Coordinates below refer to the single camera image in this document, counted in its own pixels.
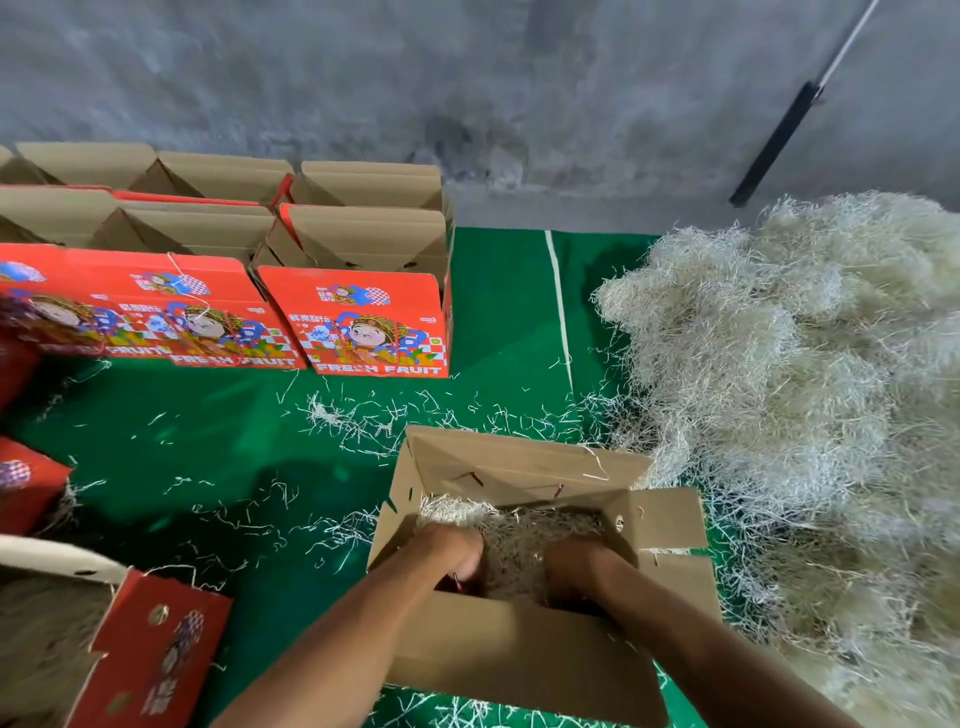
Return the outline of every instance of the green floor mat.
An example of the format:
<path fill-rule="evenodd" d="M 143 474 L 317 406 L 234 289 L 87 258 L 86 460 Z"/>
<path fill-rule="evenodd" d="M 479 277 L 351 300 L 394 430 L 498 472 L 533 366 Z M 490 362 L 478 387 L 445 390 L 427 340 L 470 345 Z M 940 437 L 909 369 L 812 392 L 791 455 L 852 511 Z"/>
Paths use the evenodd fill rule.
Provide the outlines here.
<path fill-rule="evenodd" d="M 636 267 L 656 238 L 553 237 L 573 393 L 542 231 L 458 230 L 451 379 L 134 360 L 45 365 L 7 430 L 76 463 L 81 507 L 59 537 L 235 599 L 194 725 L 206 726 L 363 576 L 372 515 L 406 424 L 580 441 L 575 402 L 618 376 L 588 295 L 622 266 Z M 672 684 L 664 694 L 676 726 L 699 725 Z M 368 724 L 454 726 L 478 708 L 387 689 Z M 526 711 L 492 706 L 471 725 L 531 723 Z"/>

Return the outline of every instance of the cartoon character print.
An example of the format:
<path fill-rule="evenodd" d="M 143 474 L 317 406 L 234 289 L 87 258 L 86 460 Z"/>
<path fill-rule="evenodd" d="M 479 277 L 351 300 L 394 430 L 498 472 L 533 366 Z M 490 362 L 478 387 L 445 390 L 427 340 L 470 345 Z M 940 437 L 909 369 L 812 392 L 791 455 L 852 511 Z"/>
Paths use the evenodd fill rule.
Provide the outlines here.
<path fill-rule="evenodd" d="M 15 260 L 0 260 L 0 280 L 15 283 L 43 283 L 47 278 L 36 268 Z"/>
<path fill-rule="evenodd" d="M 174 630 L 170 643 L 163 652 L 159 666 L 159 681 L 147 694 L 140 713 L 158 716 L 165 713 L 173 700 L 177 683 L 186 671 L 190 654 L 193 652 L 204 631 L 204 614 L 199 610 L 189 612 L 180 620 Z"/>
<path fill-rule="evenodd" d="M 88 303 L 61 296 L 12 291 L 14 302 L 5 306 L 8 319 L 55 344 L 89 345 L 101 342 L 97 309 Z"/>
<path fill-rule="evenodd" d="M 30 482 L 30 465 L 22 460 L 0 463 L 0 491 L 20 488 Z"/>
<path fill-rule="evenodd" d="M 206 283 L 186 274 L 175 276 L 172 273 L 144 273 L 132 277 L 137 285 L 147 291 L 180 296 L 206 296 L 210 293 Z"/>
<path fill-rule="evenodd" d="M 208 306 L 173 303 L 168 310 L 184 337 L 214 356 L 255 353 L 267 332 L 257 321 Z"/>
<path fill-rule="evenodd" d="M 342 313 L 334 323 L 339 333 L 337 350 L 347 361 L 397 363 L 412 358 L 427 334 L 383 316 Z"/>
<path fill-rule="evenodd" d="M 318 286 L 317 295 L 320 296 L 321 301 L 343 305 L 389 305 L 390 303 L 390 294 L 382 288 L 373 286 L 366 288 L 355 285 Z"/>

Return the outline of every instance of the box flap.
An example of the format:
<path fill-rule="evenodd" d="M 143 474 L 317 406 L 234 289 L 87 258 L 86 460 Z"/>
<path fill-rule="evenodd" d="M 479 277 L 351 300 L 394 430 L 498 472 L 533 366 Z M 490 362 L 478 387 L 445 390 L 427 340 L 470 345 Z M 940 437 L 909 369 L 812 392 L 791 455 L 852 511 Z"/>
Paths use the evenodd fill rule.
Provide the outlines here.
<path fill-rule="evenodd" d="M 125 207 L 141 239 L 150 250 L 173 241 L 188 251 L 222 248 L 252 253 L 274 224 L 274 218 L 263 207 L 198 206 L 201 211 L 186 211 L 192 206 Z"/>
<path fill-rule="evenodd" d="M 284 159 L 159 152 L 160 162 L 181 193 L 269 204 L 293 167 Z"/>
<path fill-rule="evenodd" d="M 104 190 L 0 186 L 0 231 L 5 242 L 86 247 L 117 206 Z"/>
<path fill-rule="evenodd" d="M 606 619 L 433 592 L 400 636 L 387 682 L 418 691 L 662 728 L 649 656 Z"/>
<path fill-rule="evenodd" d="M 267 235 L 267 245 L 276 257 L 279 263 L 271 265 L 283 265 L 287 268 L 318 268 L 317 261 L 307 255 L 294 240 L 293 236 L 287 230 L 286 226 L 279 220 L 274 223 Z M 334 264 L 340 263 L 339 258 L 333 255 L 329 256 Z"/>
<path fill-rule="evenodd" d="M 438 240 L 445 241 L 440 212 L 395 207 L 281 205 L 306 253 L 323 248 L 347 265 L 394 271 Z"/>
<path fill-rule="evenodd" d="M 256 253 L 253 254 L 253 259 L 250 261 L 251 268 L 256 270 L 261 265 L 273 265 L 273 266 L 282 266 L 283 264 L 276 258 L 273 251 L 270 250 L 270 247 L 264 243 L 259 248 L 257 248 Z"/>
<path fill-rule="evenodd" d="M 554 501 L 557 505 L 573 505 L 585 495 L 624 493 L 650 467 L 645 455 L 506 435 L 422 425 L 408 426 L 406 435 L 428 492 L 450 492 L 451 484 L 457 484 L 464 497 L 499 506 L 554 501 L 560 483 L 564 489 Z M 479 487 L 473 478 L 463 478 L 470 472 L 484 482 L 483 494 L 473 490 Z"/>
<path fill-rule="evenodd" d="M 696 488 L 629 491 L 605 505 L 602 513 L 614 523 L 624 520 L 622 535 L 634 549 L 709 546 Z"/>
<path fill-rule="evenodd" d="M 394 479 L 390 484 L 390 503 L 394 507 L 387 501 L 380 506 L 380 517 L 376 521 L 376 531 L 373 533 L 370 557 L 367 560 L 368 568 L 382 563 L 407 542 L 413 532 L 422 500 L 423 485 L 420 474 L 417 472 L 410 445 L 404 441 L 396 455 Z"/>
<path fill-rule="evenodd" d="M 648 551 L 638 555 L 637 567 L 661 586 L 682 596 L 701 612 L 723 621 L 716 575 L 709 556 Z"/>
<path fill-rule="evenodd" d="M 156 160 L 141 142 L 20 142 L 17 151 L 57 184 L 131 186 Z"/>
<path fill-rule="evenodd" d="M 298 204 L 444 208 L 440 169 L 432 165 L 305 161 L 300 170 L 307 184 L 291 188 Z"/>
<path fill-rule="evenodd" d="M 0 535 L 0 564 L 12 569 L 70 576 L 101 584 L 120 584 L 127 567 L 99 553 L 70 544 Z"/>

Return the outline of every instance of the blue design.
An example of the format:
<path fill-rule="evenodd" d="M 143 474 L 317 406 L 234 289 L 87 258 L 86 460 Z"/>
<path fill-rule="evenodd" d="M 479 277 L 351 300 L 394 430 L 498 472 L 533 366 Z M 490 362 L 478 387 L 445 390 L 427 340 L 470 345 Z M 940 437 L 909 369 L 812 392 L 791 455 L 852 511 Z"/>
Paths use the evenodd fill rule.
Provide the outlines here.
<path fill-rule="evenodd" d="M 14 260 L 0 261 L 0 279 L 16 283 L 43 283 L 47 280 L 36 268 Z"/>

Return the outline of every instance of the red box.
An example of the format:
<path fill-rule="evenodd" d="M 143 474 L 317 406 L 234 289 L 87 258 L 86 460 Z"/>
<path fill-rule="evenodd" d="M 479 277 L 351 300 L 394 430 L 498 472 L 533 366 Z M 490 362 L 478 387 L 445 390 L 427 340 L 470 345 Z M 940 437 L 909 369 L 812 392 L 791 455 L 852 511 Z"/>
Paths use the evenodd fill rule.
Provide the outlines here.
<path fill-rule="evenodd" d="M 30 533 L 71 472 L 46 455 L 0 437 L 0 533 Z"/>
<path fill-rule="evenodd" d="M 0 244 L 0 290 L 8 328 L 45 351 L 306 368 L 233 258 Z"/>
<path fill-rule="evenodd" d="M 317 372 L 449 376 L 434 276 L 276 266 L 257 274 Z"/>
<path fill-rule="evenodd" d="M 63 617 L 58 628 L 51 627 L 52 614 L 36 609 L 0 616 L 10 621 L 5 633 L 21 635 L 16 644 L 5 645 L 14 652 L 12 665 L 20 667 L 43 650 L 55 650 L 64 659 L 44 666 L 44 675 L 55 674 L 62 665 L 80 662 L 81 668 L 79 675 L 57 673 L 61 679 L 51 681 L 51 692 L 32 700 L 30 712 L 13 716 L 14 723 L 51 716 L 61 721 L 51 724 L 65 728 L 187 724 L 227 623 L 229 599 L 128 569 L 92 551 L 39 539 L 0 536 L 0 564 L 7 567 L 5 589 L 33 579 L 34 594 L 48 595 L 43 603 L 50 612 L 57 609 L 62 591 L 64 600 L 90 605 L 92 616 L 99 617 L 91 642 L 84 645 L 74 644 L 77 635 L 72 633 L 56 639 L 64 629 Z M 89 627 L 78 624 L 76 629 Z"/>
<path fill-rule="evenodd" d="M 39 360 L 31 346 L 0 334 L 0 411 L 17 398 Z"/>

